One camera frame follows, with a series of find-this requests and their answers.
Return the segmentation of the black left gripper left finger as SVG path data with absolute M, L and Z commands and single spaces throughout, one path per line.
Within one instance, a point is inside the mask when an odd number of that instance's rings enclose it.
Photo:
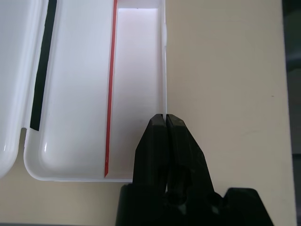
M 163 115 L 150 120 L 135 151 L 133 183 L 165 189 L 168 176 L 168 133 Z

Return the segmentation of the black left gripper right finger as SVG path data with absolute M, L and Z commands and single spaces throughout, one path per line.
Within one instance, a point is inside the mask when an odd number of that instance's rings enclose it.
M 170 145 L 170 176 L 167 187 L 181 199 L 220 201 L 214 191 L 203 151 L 184 121 L 175 115 L 166 116 Z

